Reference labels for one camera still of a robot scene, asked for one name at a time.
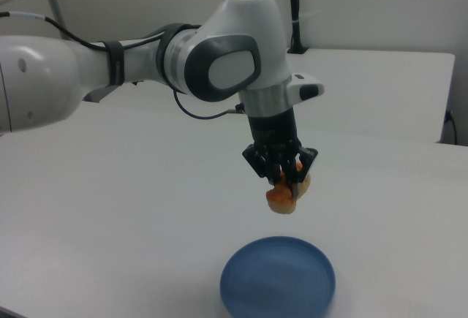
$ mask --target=orange object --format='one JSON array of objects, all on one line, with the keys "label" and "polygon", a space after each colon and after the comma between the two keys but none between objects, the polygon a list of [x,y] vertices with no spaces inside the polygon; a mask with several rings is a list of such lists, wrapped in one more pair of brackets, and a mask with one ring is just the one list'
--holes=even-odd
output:
[{"label": "orange object", "polygon": [[[302,163],[296,163],[296,168],[298,171],[301,171],[302,167]],[[272,190],[268,190],[266,192],[266,200],[268,201],[268,205],[272,211],[282,214],[289,214],[295,210],[297,199],[292,196],[293,193],[286,183],[286,175],[284,172],[281,172],[280,178],[280,182],[276,183]],[[307,175],[304,179],[304,182],[299,183],[298,185],[298,198],[306,192],[306,190],[309,188],[309,185],[310,175]]]}]

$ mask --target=blue bowl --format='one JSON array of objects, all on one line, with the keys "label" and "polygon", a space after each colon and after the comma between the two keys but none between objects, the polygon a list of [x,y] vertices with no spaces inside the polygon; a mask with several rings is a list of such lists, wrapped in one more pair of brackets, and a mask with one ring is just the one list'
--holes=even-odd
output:
[{"label": "blue bowl", "polygon": [[237,251],[219,286],[234,318],[319,318],[333,298],[335,273],[317,247],[276,236]]}]

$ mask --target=table surface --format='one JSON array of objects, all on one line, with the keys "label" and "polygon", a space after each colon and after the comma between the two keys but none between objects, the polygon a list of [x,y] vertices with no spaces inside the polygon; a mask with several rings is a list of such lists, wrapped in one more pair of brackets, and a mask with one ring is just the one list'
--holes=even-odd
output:
[{"label": "table surface", "polygon": [[[293,72],[325,85],[321,97],[295,106],[301,128],[434,143],[440,140],[455,57],[448,53],[309,49],[287,55]],[[181,97],[189,110],[211,115],[238,103]],[[106,105],[179,112],[172,91],[154,81],[124,84]]]},{"label": "table surface", "polygon": [[0,138],[0,306],[28,318],[226,318],[219,278],[250,241],[330,259],[326,318],[465,317],[468,150],[299,131],[319,156],[295,213],[269,210],[246,121],[83,103]]}]

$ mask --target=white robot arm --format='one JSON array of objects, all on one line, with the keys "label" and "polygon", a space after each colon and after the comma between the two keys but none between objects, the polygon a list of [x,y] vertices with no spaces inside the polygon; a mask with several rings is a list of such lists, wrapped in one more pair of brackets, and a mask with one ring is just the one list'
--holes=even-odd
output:
[{"label": "white robot arm", "polygon": [[292,185],[303,181],[317,155],[301,146],[292,108],[323,87],[310,75],[291,73],[285,45],[274,0],[223,0],[201,27],[173,24],[148,39],[91,48],[60,39],[0,37],[0,134],[63,120],[90,91],[124,81],[156,80],[207,102],[238,93],[254,138],[244,157],[261,178],[276,183],[282,170]]}]

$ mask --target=black strap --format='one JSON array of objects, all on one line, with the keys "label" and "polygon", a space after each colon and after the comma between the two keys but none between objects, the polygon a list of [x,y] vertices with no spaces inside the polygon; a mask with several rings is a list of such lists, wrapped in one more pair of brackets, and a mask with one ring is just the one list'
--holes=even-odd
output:
[{"label": "black strap", "polygon": [[121,86],[125,81],[124,47],[116,40],[101,43],[109,52],[109,86]]},{"label": "black strap", "polygon": [[178,32],[184,31],[185,29],[198,29],[200,26],[193,26],[192,24],[184,23],[173,23],[167,25],[166,27],[167,28],[164,34],[162,35],[161,40],[159,41],[158,49],[156,51],[156,68],[158,69],[159,74],[161,75],[162,79],[165,81],[167,86],[177,91],[178,93],[182,93],[167,79],[166,72],[164,71],[164,55],[166,53],[166,49],[170,41]]}]

